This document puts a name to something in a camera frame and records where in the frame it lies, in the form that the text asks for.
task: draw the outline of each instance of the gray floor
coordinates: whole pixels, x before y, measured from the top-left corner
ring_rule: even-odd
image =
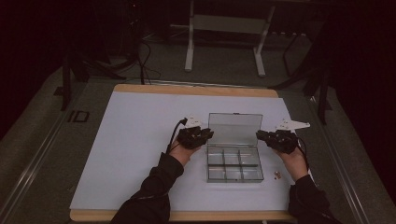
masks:
[[[170,81],[265,88],[288,78],[281,60],[282,51],[290,41],[285,36],[270,35],[265,42],[262,54],[267,72],[265,78],[257,76],[251,48],[246,45],[216,47],[219,43],[203,39],[198,39],[195,46],[192,71],[184,72],[187,50],[184,37],[175,36],[168,43],[158,43],[153,36],[146,38],[151,48],[147,72],[153,84]],[[299,64],[309,45],[303,36],[298,39],[288,54],[291,68]],[[142,46],[142,58],[148,54],[149,49]],[[120,75],[128,77],[126,83],[138,83],[138,66],[121,71]],[[61,80],[61,70],[48,78],[0,143],[0,202],[6,204],[3,202],[10,195],[16,200],[7,223],[69,222],[68,206],[79,176],[112,89],[120,83],[99,74],[93,75],[87,84],[74,83],[74,100],[68,110],[61,112],[62,98],[53,96]],[[315,104],[301,94],[303,85],[301,81],[279,94],[285,99],[293,119],[307,120],[312,125],[298,134],[310,148],[308,159],[312,173],[319,187],[326,190],[335,216],[343,223],[396,223],[395,206],[339,105],[335,91],[330,89],[328,100],[332,110],[326,112],[328,124],[322,126],[313,116]],[[89,111],[88,122],[67,122],[72,110]],[[31,170],[38,172],[26,181],[28,184],[21,188],[21,197],[17,197],[12,190],[33,158],[40,162],[33,167],[35,169],[31,166]],[[356,194],[358,200],[350,201],[348,194]]]

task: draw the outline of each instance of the person's left hand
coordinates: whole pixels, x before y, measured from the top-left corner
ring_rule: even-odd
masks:
[[[177,159],[183,166],[190,160],[190,156],[198,151],[201,147],[195,149],[184,148],[177,140],[173,142],[169,155]]]

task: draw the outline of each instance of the white board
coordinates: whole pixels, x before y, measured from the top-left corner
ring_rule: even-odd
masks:
[[[206,128],[209,113],[262,114],[261,129],[271,132],[290,119],[281,98],[114,91],[70,208],[118,210],[158,164],[177,122],[193,114]],[[293,182],[272,149],[262,141],[258,149],[261,183],[206,183],[202,146],[169,193],[172,211],[287,210]]]

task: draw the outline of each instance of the black jacket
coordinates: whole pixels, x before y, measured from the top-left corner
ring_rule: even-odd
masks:
[[[178,160],[163,153],[141,189],[121,206],[111,223],[167,223],[170,214],[167,192],[183,172]],[[290,188],[289,212],[297,217],[299,224],[337,223],[332,220],[329,206],[325,193],[317,189],[309,175]]]

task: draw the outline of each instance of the hand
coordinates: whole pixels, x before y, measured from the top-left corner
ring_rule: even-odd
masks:
[[[282,159],[291,178],[297,181],[301,177],[308,175],[304,154],[299,148],[295,148],[290,154],[282,153],[274,149],[274,152]]]
[[[177,159],[183,166],[187,164],[190,160],[190,156],[198,151],[201,147],[197,147],[195,149],[186,149],[184,148],[177,140],[173,142],[171,146],[171,151],[169,155],[173,156]]]

